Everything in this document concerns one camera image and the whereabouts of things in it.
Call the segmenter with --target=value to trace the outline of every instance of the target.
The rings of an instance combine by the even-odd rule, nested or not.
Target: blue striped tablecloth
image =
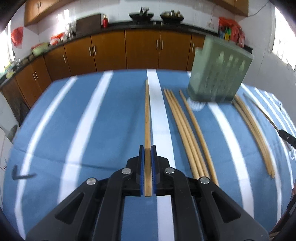
[[[123,168],[144,144],[145,82],[151,105],[152,144],[170,165],[192,177],[188,159],[163,88],[186,93],[190,73],[164,70],[109,71],[52,83],[17,134],[4,183],[4,213],[25,234],[89,177],[103,179]],[[261,112],[280,128],[296,129],[276,97],[242,85],[249,106],[269,143],[275,178],[266,167],[246,124],[231,104],[206,104],[194,111],[207,142],[220,187],[270,231],[291,197],[294,153]],[[13,180],[36,173],[30,179]],[[127,197],[121,240],[174,240],[170,197]]]

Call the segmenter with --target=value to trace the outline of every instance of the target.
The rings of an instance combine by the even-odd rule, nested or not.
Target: bundle of chopsticks
[[[207,166],[205,164],[203,155],[201,153],[201,150],[198,146],[197,140],[194,136],[193,130],[192,130],[192,128],[189,124],[189,121],[187,120],[187,117],[184,114],[178,100],[176,99],[176,97],[172,91],[164,89],[164,93],[165,93],[165,96],[168,100],[171,111],[173,113],[179,133],[181,135],[181,139],[182,139],[182,142],[183,142],[183,145],[184,145],[184,148],[185,148],[188,160],[189,160],[189,164],[190,164],[190,168],[191,168],[193,177],[195,179],[199,179],[200,177],[208,177],[208,178],[212,179],[212,181],[216,185],[219,185],[217,175],[216,175],[216,172],[214,169],[214,165],[213,165],[207,144],[205,142],[205,139],[203,137],[201,129],[197,123],[197,120],[196,120],[192,110],[190,109],[190,107],[185,99],[184,94],[180,90],[180,95],[183,99],[185,107],[189,113],[189,116],[191,118],[193,126],[196,130],[197,136],[198,136],[201,146],[203,148],[204,155],[207,160],[207,165],[210,170],[210,175],[209,175]]]
[[[236,94],[232,104],[237,109],[241,117],[243,118],[244,122],[246,123],[247,127],[249,128],[252,136],[255,139],[255,142],[258,146],[258,149],[262,155],[262,158],[264,160],[266,170],[268,174],[274,178],[274,168],[271,161],[270,152],[267,148],[266,141],[263,138],[263,133],[261,129],[258,126],[258,123],[255,121],[253,115],[251,114],[251,111],[249,108],[245,105],[245,103],[242,101],[242,99]]]

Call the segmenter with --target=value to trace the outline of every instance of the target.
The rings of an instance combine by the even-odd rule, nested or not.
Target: chopstick
[[[171,94],[171,97],[173,98],[174,104],[175,104],[175,106],[177,108],[179,117],[180,117],[180,119],[182,121],[182,125],[185,127],[184,128],[185,133],[186,133],[186,136],[188,138],[189,145],[190,145],[190,148],[192,150],[198,172],[199,172],[201,177],[202,176],[210,177],[209,173],[207,171],[207,166],[205,164],[202,153],[200,151],[200,148],[199,148],[199,146],[197,144],[196,138],[195,138],[195,136],[193,134],[193,131],[191,129],[191,126],[190,126],[190,124],[189,124],[189,122],[187,120],[187,117],[185,116],[185,114],[184,114],[178,100],[176,99],[174,93],[172,91],[170,91],[170,94]]]
[[[233,105],[245,121],[248,129],[250,130],[252,136],[255,139],[255,142],[258,146],[258,149],[262,155],[263,161],[265,163],[267,173],[271,175],[272,178],[274,178],[274,169],[271,161],[270,152],[267,148],[267,145],[263,139],[263,134],[261,133],[261,130],[259,129],[257,123],[255,122],[253,115],[251,114],[250,110],[247,108],[245,103],[241,100],[241,98],[238,95],[235,95],[233,100]]]
[[[181,98],[183,99],[183,102],[184,102],[184,105],[189,113],[189,116],[191,118],[191,121],[193,123],[193,126],[195,128],[195,131],[197,133],[197,137],[199,138],[200,140],[200,144],[202,146],[202,150],[205,154],[205,158],[207,160],[207,165],[209,167],[209,170],[210,170],[210,174],[211,174],[211,178],[212,178],[212,181],[217,185],[219,186],[219,182],[218,182],[218,178],[217,178],[217,175],[216,175],[216,171],[215,171],[215,168],[214,168],[214,164],[213,164],[213,161],[212,161],[212,158],[211,158],[211,155],[210,155],[210,152],[209,152],[209,149],[207,147],[207,143],[205,142],[205,139],[204,139],[204,136],[202,134],[202,131],[200,129],[200,126],[191,110],[191,108],[189,107],[187,101],[186,101],[186,98],[183,94],[183,92],[180,90],[180,95],[181,95]]]
[[[197,166],[196,166],[194,157],[193,157],[193,153],[192,153],[192,150],[191,150],[190,145],[189,145],[188,138],[187,138],[187,136],[185,134],[185,126],[182,125],[180,116],[177,113],[177,108],[174,105],[173,99],[172,99],[169,91],[167,91],[166,89],[164,89],[164,93],[165,93],[165,96],[166,96],[166,98],[168,100],[170,109],[171,109],[171,111],[173,113],[173,116],[174,116],[174,119],[176,121],[177,128],[179,130],[179,133],[181,135],[181,139],[182,139],[182,142],[183,142],[183,145],[184,145],[184,148],[185,148],[187,157],[188,157],[188,161],[189,161],[189,165],[190,165],[190,168],[191,168],[191,171],[192,171],[192,175],[193,175],[193,177],[195,179],[199,179],[200,178],[200,174],[198,172],[198,169],[197,169]]]
[[[152,196],[152,169],[151,169],[151,139],[150,139],[150,100],[149,85],[146,80],[145,92],[145,165],[144,165],[144,195]]]

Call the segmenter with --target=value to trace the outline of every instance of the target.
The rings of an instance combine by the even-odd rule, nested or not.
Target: green plastic container
[[[233,42],[206,36],[203,48],[196,48],[188,85],[193,101],[232,101],[253,55]]]

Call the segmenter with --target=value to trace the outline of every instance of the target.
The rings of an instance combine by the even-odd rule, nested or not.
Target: red bottle
[[[108,27],[108,23],[109,23],[109,20],[108,20],[108,18],[106,17],[106,15],[104,14],[103,28],[107,28],[107,27]]]

